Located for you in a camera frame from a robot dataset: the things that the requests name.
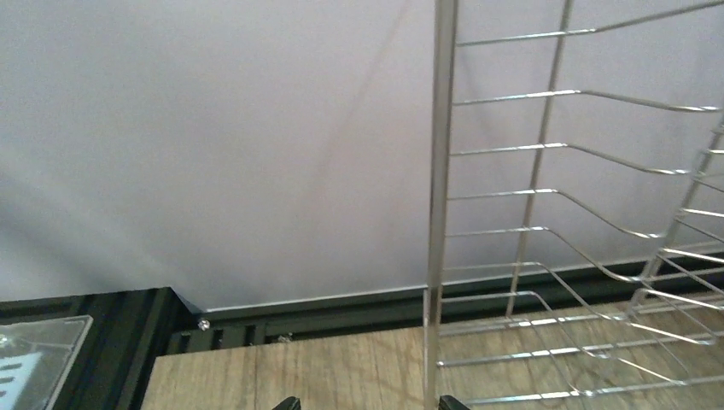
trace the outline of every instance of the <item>chrome wire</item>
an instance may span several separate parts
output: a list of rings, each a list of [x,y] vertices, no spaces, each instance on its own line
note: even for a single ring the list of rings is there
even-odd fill
[[[683,15],[698,10],[708,9],[724,4],[724,0],[709,1],[688,7],[668,10],[654,15],[647,15],[632,20],[625,20],[615,24],[600,26],[587,29],[570,30],[568,28],[569,16],[573,8],[573,0],[566,0],[563,3],[563,11],[559,30],[556,32],[541,32],[534,34],[524,34],[520,36],[496,38],[491,40],[480,40],[470,42],[456,42],[455,27],[457,25],[457,0],[436,0],[435,14],[435,83],[433,98],[433,161],[432,161],[432,194],[431,194],[431,216],[430,216],[430,238],[429,238],[429,271],[428,286],[424,292],[424,341],[423,341],[423,357],[424,366],[424,394],[425,409],[436,409],[436,375],[435,372],[440,367],[455,366],[476,366],[488,363],[535,359],[538,357],[548,357],[556,368],[556,373],[570,387],[570,390],[536,393],[532,395],[511,395],[489,399],[470,399],[464,401],[469,406],[476,406],[491,403],[520,402],[520,401],[544,401],[551,399],[562,399],[569,397],[594,397],[597,395],[607,395],[615,393],[623,393],[630,391],[661,389],[674,386],[685,386],[693,384],[706,384],[724,382],[724,374],[714,377],[697,377],[693,376],[686,363],[682,361],[669,348],[673,343],[690,343],[695,345],[708,346],[715,344],[719,337],[724,336],[724,331],[710,329],[702,320],[692,314],[694,309],[709,309],[716,312],[724,311],[724,290],[716,286],[711,275],[721,274],[724,272],[724,266],[707,267],[696,271],[687,269],[685,264],[678,260],[672,259],[671,256],[688,258],[696,261],[705,261],[709,264],[724,265],[724,258],[718,255],[706,254],[703,247],[692,249],[692,247],[674,246],[675,238],[678,230],[684,226],[688,227],[706,237],[713,239],[715,244],[724,247],[724,237],[718,233],[712,232],[710,228],[694,225],[688,216],[698,215],[705,218],[724,218],[724,213],[712,211],[708,209],[699,209],[692,206],[692,199],[700,186],[707,187],[712,190],[724,193],[724,188],[720,188],[716,184],[710,182],[710,179],[724,176],[724,173],[709,173],[708,166],[712,157],[716,155],[724,155],[724,149],[718,147],[719,140],[724,135],[724,118],[713,130],[712,140],[707,149],[699,152],[697,159],[694,161],[692,170],[686,169],[664,169],[658,167],[645,167],[632,161],[628,161],[613,155],[606,154],[595,149],[589,149],[573,143],[548,143],[548,123],[551,116],[553,102],[555,97],[566,97],[583,95],[589,97],[603,98],[620,103],[628,103],[648,108],[655,108],[678,113],[691,114],[707,114],[721,112],[722,108],[714,106],[694,106],[694,105],[677,105],[666,102],[659,102],[639,97],[631,97],[621,94],[609,93],[596,90],[559,90],[558,71],[563,59],[564,40],[569,36],[589,35],[600,32],[608,32],[630,26],[636,26],[649,21],[657,21],[676,15]],[[504,43],[512,41],[533,40],[537,38],[556,38],[557,45],[553,56],[551,75],[548,81],[548,90],[543,92],[534,92],[528,94],[517,94],[503,97],[472,99],[467,101],[454,102],[452,100],[452,87],[454,75],[454,50],[456,47],[467,47],[474,45]],[[452,122],[451,110],[454,107],[472,106],[486,103],[502,103],[514,102],[518,100],[545,98],[545,106],[543,115],[540,118],[540,129],[537,137],[537,143],[532,145],[521,145],[515,147],[504,147],[496,149],[476,149],[469,151],[450,152],[450,128]],[[540,174],[543,152],[547,149],[572,149],[584,154],[601,158],[605,161],[615,163],[624,167],[631,168],[642,173],[651,173],[657,175],[680,176],[688,175],[691,183],[685,197],[679,206],[676,215],[671,219],[669,227],[664,232],[642,232],[636,231],[629,227],[622,226],[613,220],[604,217],[596,210],[594,206],[584,203],[575,196],[562,190],[553,188],[539,188],[538,178]],[[449,196],[447,193],[447,180],[449,171],[449,161],[451,158],[468,156],[468,155],[487,155],[502,154],[510,152],[534,151],[533,167],[530,174],[529,187],[526,190],[511,190],[493,193],[479,193],[474,195]],[[574,245],[569,239],[561,235],[559,232],[547,226],[531,226],[531,216],[533,212],[534,199],[539,194],[555,194],[560,195],[566,200],[574,203],[577,207],[583,208],[585,211],[593,215],[605,224],[617,229],[618,231],[641,239],[649,239],[657,241],[657,252],[648,260],[644,270],[638,275],[621,275],[612,272],[599,261],[592,258],[583,249]],[[523,222],[519,227],[511,229],[498,229],[486,231],[467,231],[460,233],[448,233],[447,224],[447,202],[477,200],[493,197],[508,196],[526,196],[526,207],[523,213]],[[633,293],[633,297],[629,300],[626,308],[616,310],[615,312],[599,312],[597,308],[591,305],[584,297],[575,291],[563,277],[550,267],[538,261],[525,261],[526,244],[530,233],[539,231],[550,232],[569,248],[574,250],[580,257],[590,263],[598,271],[606,277],[614,280],[637,284],[639,288]],[[487,265],[472,266],[452,266],[445,267],[443,264],[443,255],[445,253],[445,242],[455,237],[474,237],[481,235],[498,235],[498,234],[517,234],[518,245],[515,261],[512,263],[498,263]],[[674,272],[659,272],[665,264],[667,267],[674,269]],[[442,297],[442,275],[456,271],[469,271],[477,269],[493,269],[493,268],[510,268],[512,269],[511,287],[509,292],[498,293],[493,295],[465,296],[456,298]],[[588,314],[558,317],[551,306],[537,292],[517,289],[518,279],[523,274],[523,268],[533,268],[541,270],[544,274],[550,274],[555,281],[560,284],[578,304],[588,311]],[[686,279],[694,284],[704,287],[709,292],[713,292],[713,296],[705,297],[689,297],[673,295],[654,289],[653,284],[658,281],[670,279]],[[543,310],[548,312],[549,317],[546,319],[526,320],[512,318],[511,314],[518,297],[533,297],[538,300]],[[508,303],[505,310],[505,318],[495,320],[485,324],[466,325],[455,327],[452,329],[441,329],[441,309],[450,303],[455,302],[475,302],[489,300],[493,298],[507,298]],[[696,325],[703,331],[678,334],[673,331],[663,329],[660,325],[646,325],[640,321],[641,317],[649,313],[677,313],[684,320]],[[613,324],[631,327],[639,331],[646,332],[648,337],[635,341],[598,343],[590,345],[580,345],[569,333],[564,324],[581,321],[581,320],[608,320]],[[543,325],[559,325],[565,335],[568,346],[562,348],[548,348],[545,340],[539,333],[540,326]],[[439,360],[439,343],[441,337],[452,337],[457,335],[469,335],[474,333],[484,333],[487,331],[501,331],[505,329],[530,327],[541,341],[543,349],[532,352],[518,352],[514,354],[502,354],[481,358],[472,358],[466,360],[444,359]],[[616,355],[618,349],[627,349],[632,347],[656,346],[671,356],[677,363],[678,367],[683,370],[684,377],[680,375],[662,374],[650,367],[642,366],[635,361],[627,360]],[[622,363],[625,366],[631,366],[641,372],[650,374],[661,379],[661,382],[652,384],[633,384],[628,386],[603,387],[600,389],[580,389],[570,382],[570,377],[565,374],[564,366],[557,362],[557,357],[567,354],[584,354],[593,358],[605,360],[606,363]]]
[[[680,9],[673,9],[669,11],[664,11],[662,13],[656,13],[654,15],[647,15],[644,17],[639,17],[637,19],[632,20],[625,20],[614,24],[609,24],[606,26],[601,27],[595,27],[595,28],[582,28],[582,29],[576,29],[576,30],[560,30],[557,32],[538,32],[534,34],[523,34],[521,36],[511,36],[511,37],[503,37],[503,38],[493,38],[489,40],[476,40],[476,41],[464,41],[459,42],[457,44],[458,47],[471,47],[476,45],[486,45],[486,44],[496,44],[496,43],[507,43],[511,41],[525,41],[525,40],[537,40],[542,38],[558,38],[558,37],[571,37],[571,36],[582,36],[587,34],[596,34],[601,32],[610,32],[612,30],[616,30],[619,28],[625,28],[625,27],[631,27],[631,26],[637,26],[638,24],[647,23],[649,21],[657,21],[666,19],[669,17],[674,17],[676,15],[684,15],[687,13],[691,13],[694,11],[699,11],[702,9],[708,9],[711,7],[719,6],[724,4],[724,1],[714,1],[714,2],[707,2],[707,3],[701,3],[696,4],[688,7],[682,7]]]
[[[467,195],[467,196],[449,196],[447,198],[448,201],[463,201],[463,200],[472,200],[472,199],[486,199],[486,198],[501,198],[501,197],[507,197],[507,196],[532,196],[537,194],[556,194],[560,195],[567,200],[571,201],[572,203],[578,205],[580,208],[585,209],[588,213],[595,216],[596,218],[602,220],[609,226],[613,227],[619,232],[625,233],[627,235],[631,235],[633,237],[640,237],[643,239],[655,239],[658,237],[662,237],[661,233],[646,233],[646,232],[639,232],[634,231],[633,229],[627,228],[625,226],[618,225],[617,223],[613,222],[612,220],[604,217],[602,214],[597,212],[593,207],[590,207],[586,205],[584,202],[576,198],[575,196],[572,196],[565,191],[562,190],[554,190],[550,188],[544,188],[539,190],[512,190],[509,192],[492,192],[489,194],[479,194],[479,195]]]
[[[665,102],[658,102],[653,100],[646,100],[644,98],[636,98],[623,96],[621,94],[613,94],[610,92],[594,91],[594,90],[561,90],[561,91],[543,91],[533,92],[529,94],[516,94],[512,96],[494,97],[494,98],[482,98],[478,100],[466,100],[460,102],[453,102],[454,107],[463,107],[466,105],[477,105],[477,104],[488,104],[488,103],[502,103],[506,101],[525,100],[531,98],[550,98],[550,97],[566,97],[566,96],[591,96],[600,97],[608,100],[616,100],[624,103],[630,103],[634,105],[640,105],[650,108],[658,108],[666,111],[674,111],[679,113],[718,113],[721,112],[719,107],[710,106],[686,106],[686,105],[672,105]]]
[[[485,154],[498,154],[504,152],[524,152],[532,149],[556,149],[556,148],[570,148],[580,152],[597,156],[607,161],[615,162],[616,164],[629,167],[642,173],[656,173],[661,175],[687,175],[691,171],[687,169],[659,169],[652,167],[643,167],[635,162],[626,161],[613,155],[608,155],[595,149],[589,149],[574,143],[537,143],[534,145],[519,145],[517,147],[504,147],[504,148],[493,148],[493,149],[475,149],[470,151],[459,151],[450,154],[451,157],[457,156],[468,156],[468,155],[485,155]]]

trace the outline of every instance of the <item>black trim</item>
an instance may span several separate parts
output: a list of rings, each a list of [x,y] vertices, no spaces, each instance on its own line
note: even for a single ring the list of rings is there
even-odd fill
[[[93,325],[55,408],[139,409],[155,358],[192,316],[170,288],[0,302],[2,325],[85,314]]]

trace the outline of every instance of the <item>wire rack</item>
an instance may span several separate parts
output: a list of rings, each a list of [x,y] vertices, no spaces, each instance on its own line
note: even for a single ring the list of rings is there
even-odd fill
[[[717,277],[717,273],[724,272],[724,267],[722,267],[722,265],[724,265],[724,259],[704,252],[699,253],[696,250],[692,251],[686,246],[678,245],[676,241],[677,235],[679,235],[679,232],[682,228],[684,228],[694,230],[716,243],[724,244],[724,235],[712,231],[711,224],[706,222],[693,222],[691,218],[692,215],[696,215],[699,218],[698,220],[703,218],[704,221],[707,219],[718,220],[724,218],[724,214],[722,212],[716,212],[711,209],[695,208],[693,205],[695,203],[695,196],[701,190],[715,190],[720,193],[724,193],[724,189],[716,183],[716,178],[721,177],[722,174],[709,171],[712,161],[714,161],[718,155],[724,155],[724,149],[719,148],[720,140],[722,135],[724,135],[724,118],[722,118],[718,124],[715,124],[711,133],[709,145],[703,147],[698,152],[695,161],[692,163],[691,169],[644,167],[640,164],[636,164],[613,155],[608,155],[605,152],[600,152],[595,149],[589,149],[578,144],[547,141],[552,103],[555,98],[560,97],[585,95],[615,100],[621,104],[633,104],[648,108],[688,114],[721,112],[721,109],[717,107],[673,105],[665,102],[638,98],[636,96],[624,96],[599,90],[559,90],[557,87],[558,73],[560,71],[563,56],[563,45],[566,38],[571,36],[595,35],[597,33],[609,32],[624,27],[637,26],[650,21],[675,18],[676,16],[688,13],[706,12],[707,9],[712,9],[721,5],[724,5],[724,1],[712,1],[689,7],[672,9],[654,15],[647,15],[633,20],[625,20],[615,24],[609,24],[607,26],[571,29],[569,28],[569,17],[573,8],[573,0],[565,0],[563,2],[560,27],[559,30],[555,32],[538,32],[505,38],[458,43],[456,42],[458,1],[436,1],[429,274],[427,289],[425,291],[425,309],[423,314],[424,392],[426,410],[437,408],[437,398],[439,393],[454,394],[454,392],[437,391],[437,386],[440,382],[439,373],[441,369],[456,366],[485,366],[491,363],[514,360],[549,360],[558,376],[565,380],[567,388],[559,391],[536,391],[527,395],[462,397],[462,402],[465,405],[472,407],[494,403],[519,403],[524,401],[543,402],[552,399],[558,400],[575,398],[579,399],[578,401],[581,403],[581,408],[588,408],[586,404],[587,401],[600,395],[724,382],[724,368],[721,369],[721,373],[719,375],[699,377],[692,372],[686,365],[685,361],[678,357],[675,351],[670,348],[670,346],[676,343],[691,343],[696,345],[712,346],[715,345],[716,340],[720,336],[724,335],[724,332],[722,331],[710,329],[709,326],[695,314],[697,311],[702,310],[717,312],[718,314],[718,312],[724,310],[724,291],[717,287],[715,281],[712,280],[712,278]],[[557,42],[547,91],[460,102],[453,101],[453,69],[456,48],[484,47],[488,44],[535,41],[542,38],[555,38]],[[533,98],[545,99],[542,121],[540,123],[540,133],[536,144],[451,152],[450,129],[452,111],[454,108],[476,104],[528,100]],[[542,156],[545,151],[552,149],[576,150],[584,155],[598,157],[610,162],[611,164],[615,164],[615,166],[628,167],[640,173],[651,173],[663,176],[683,175],[683,178],[690,179],[690,183],[686,190],[686,194],[680,202],[678,212],[675,213],[668,228],[664,232],[649,233],[635,231],[605,218],[594,206],[584,203],[571,193],[556,189],[540,188],[539,175]],[[530,175],[529,187],[526,190],[475,193],[468,196],[448,195],[447,181],[449,162],[451,158],[467,155],[503,155],[504,153],[520,151],[534,152],[533,171]],[[621,275],[616,272],[612,272],[603,263],[591,257],[585,249],[581,249],[581,247],[576,245],[573,241],[567,239],[563,234],[558,232],[555,227],[531,225],[534,199],[537,196],[545,194],[553,194],[565,198],[565,200],[574,203],[577,207],[582,208],[602,223],[612,226],[622,235],[656,241],[657,251],[646,262],[645,267],[640,274],[636,276]],[[447,204],[449,202],[484,200],[486,198],[504,196],[522,196],[526,198],[523,222],[520,226],[514,226],[509,229],[488,231],[447,232]],[[589,304],[584,297],[566,283],[562,275],[560,275],[559,272],[556,272],[555,269],[551,269],[538,261],[526,260],[528,237],[534,233],[555,237],[608,278],[630,284],[637,284],[638,288],[634,292],[633,297],[623,308],[614,311],[599,311],[599,307]],[[511,263],[475,266],[444,266],[443,256],[445,253],[447,238],[498,235],[517,235],[518,237],[515,260]],[[683,264],[678,262],[681,257],[706,262],[710,267],[698,270],[684,268],[682,266]],[[508,292],[455,298],[443,297],[443,280],[445,278],[445,274],[448,272],[469,270],[480,271],[506,267],[510,268],[512,271],[511,287]],[[553,277],[555,281],[580,304],[581,307],[587,310],[587,314],[576,316],[561,315],[556,310],[552,309],[549,303],[546,302],[546,300],[538,293],[530,290],[519,290],[518,282],[521,276],[521,271],[526,267],[540,269]],[[690,280],[693,283],[700,285],[708,292],[699,296],[681,296],[655,289],[655,284],[658,281],[674,278]],[[547,316],[542,319],[525,319],[514,316],[513,310],[516,301],[522,298],[529,298],[536,301],[540,304],[541,310],[544,313],[547,313]],[[506,301],[506,315],[503,319],[485,323],[452,325],[451,327],[446,325],[445,328],[441,328],[441,310],[444,306],[460,302],[489,301],[493,299],[502,299]],[[698,331],[682,334],[682,332],[677,331],[676,329],[668,329],[665,324],[657,322],[653,322],[652,324],[650,321],[645,320],[647,315],[662,312],[671,312],[680,315],[680,320],[690,322],[690,324],[696,327]],[[612,343],[579,343],[576,340],[576,336],[568,330],[567,326],[571,323],[591,320],[606,321],[610,322],[614,326],[633,329],[642,332],[645,337],[633,340],[614,341]],[[543,329],[550,328],[552,326],[558,326],[560,331],[563,333],[566,341],[565,346],[545,346],[544,348],[536,349],[535,351],[520,351],[515,354],[497,354],[464,359],[445,358],[442,360],[440,358],[439,351],[441,340],[446,337],[474,334],[480,334],[480,337],[485,337],[486,333],[491,331],[524,327],[532,330],[534,334],[539,337],[541,343],[545,345],[546,340],[540,335],[540,332]],[[657,369],[655,366],[641,364],[637,362],[636,359],[631,359],[624,354],[619,354],[620,349],[640,346],[652,346],[656,349],[660,349],[662,354],[667,355],[674,361],[674,363],[678,364],[678,368],[675,369],[675,371],[671,371],[671,368],[667,368],[663,371],[661,369]],[[560,358],[563,356],[571,356],[575,354],[595,360],[601,360],[602,362],[609,364],[611,369],[615,369],[615,366],[631,367],[636,369],[638,372],[643,372],[650,376],[654,379],[654,381],[646,384],[606,385],[604,387],[596,388],[583,388],[581,386],[577,386],[575,380],[571,379],[570,375],[566,372],[564,366],[560,362]]]

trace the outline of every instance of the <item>wood grain surface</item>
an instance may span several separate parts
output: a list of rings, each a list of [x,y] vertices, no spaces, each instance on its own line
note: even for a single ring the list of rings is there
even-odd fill
[[[596,308],[610,311],[611,307]],[[582,313],[587,311],[576,308],[558,312]],[[546,316],[534,313],[525,318]],[[714,331],[724,330],[721,313],[706,309],[686,314],[642,315],[639,320],[642,325],[655,325],[681,335],[706,331],[695,320]],[[445,337],[441,341],[441,358],[463,359],[642,339],[651,339],[651,333],[597,319]],[[143,410],[271,409],[289,395],[300,397],[302,408],[309,410],[420,409],[422,340],[422,330],[415,328],[161,357],[155,363]],[[591,390],[661,381],[627,361],[667,378],[724,374],[721,343],[699,346],[677,342],[665,347],[652,344],[616,348],[610,355],[613,359],[579,353],[557,356],[555,360],[537,357],[445,368],[440,372],[439,393],[470,399],[571,391],[572,386]],[[523,401],[475,408],[705,410],[724,406],[723,388],[724,384],[702,384],[591,399]]]

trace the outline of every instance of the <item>white wall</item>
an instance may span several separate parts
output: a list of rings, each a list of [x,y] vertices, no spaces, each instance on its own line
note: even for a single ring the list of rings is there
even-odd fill
[[[680,4],[579,0],[571,26]],[[463,0],[459,37],[555,30],[560,6]],[[0,298],[171,285],[209,309],[420,285],[433,14],[416,0],[3,2],[0,226],[23,250],[2,264]],[[572,38],[561,88],[719,105],[722,28],[714,9]],[[462,50],[456,99],[543,91],[553,45]],[[459,108],[453,147],[532,144],[542,103]],[[550,139],[687,167],[715,121],[567,97]],[[525,189],[531,158],[455,160],[451,193]],[[541,186],[656,231],[685,182],[560,152],[546,153]],[[536,224],[606,261],[651,252],[560,198],[536,202]],[[518,226],[522,213],[520,198],[461,203],[450,231]],[[508,261],[514,247],[455,240],[448,262]],[[547,237],[529,250],[582,263]]]

